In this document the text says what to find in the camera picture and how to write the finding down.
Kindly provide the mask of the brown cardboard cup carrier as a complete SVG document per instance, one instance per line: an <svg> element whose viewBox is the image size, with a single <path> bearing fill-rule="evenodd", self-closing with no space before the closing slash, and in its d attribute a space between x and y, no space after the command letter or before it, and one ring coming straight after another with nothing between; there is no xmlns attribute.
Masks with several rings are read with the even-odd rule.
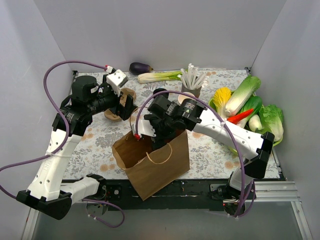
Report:
<svg viewBox="0 0 320 240"><path fill-rule="evenodd" d="M107 109L104 116L111 121L127 120L138 107L134 104L136 92L130 88L122 88L117 106Z"/></svg>

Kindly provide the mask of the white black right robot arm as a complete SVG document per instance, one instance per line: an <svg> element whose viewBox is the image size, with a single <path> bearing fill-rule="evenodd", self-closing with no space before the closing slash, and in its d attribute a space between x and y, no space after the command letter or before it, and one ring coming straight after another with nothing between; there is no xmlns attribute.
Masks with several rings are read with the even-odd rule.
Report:
<svg viewBox="0 0 320 240"><path fill-rule="evenodd" d="M136 121L138 136L152 137L153 146L160 148L177 130L189 130L234 147L240 155L240 167L231 174L226 186L219 187L214 193L219 199L246 198L245 189L253 186L253 180L265 177L275 136L270 132L255 133L224 120L196 97L177 104L166 94L167 91L158 92L147 100L149 114Z"/></svg>

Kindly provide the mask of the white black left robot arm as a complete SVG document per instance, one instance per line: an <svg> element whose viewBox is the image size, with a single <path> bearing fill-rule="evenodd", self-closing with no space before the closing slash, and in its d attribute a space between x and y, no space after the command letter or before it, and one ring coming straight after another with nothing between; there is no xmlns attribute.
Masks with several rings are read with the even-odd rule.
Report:
<svg viewBox="0 0 320 240"><path fill-rule="evenodd" d="M88 174L69 186L61 187L61 183L71 155L92 123L93 115L110 109L125 121L136 108L132 96L124 105L120 103L121 88L127 81L126 75L117 72L105 74L102 84L90 75L75 79L71 95L62 101L61 114L57 114L53 121L47 158L42 161L28 188L18 192L17 201L61 220L74 203L86 197L93 200L106 197L106 180L97 174Z"/></svg>

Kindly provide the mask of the brown paper bag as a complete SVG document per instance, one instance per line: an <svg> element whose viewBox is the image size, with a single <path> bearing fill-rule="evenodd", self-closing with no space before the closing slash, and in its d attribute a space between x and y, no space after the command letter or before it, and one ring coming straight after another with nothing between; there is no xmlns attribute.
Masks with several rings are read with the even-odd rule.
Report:
<svg viewBox="0 0 320 240"><path fill-rule="evenodd" d="M176 137L157 150L149 136L137 140L130 131L113 144L112 154L143 201L190 170L186 130L177 130Z"/></svg>

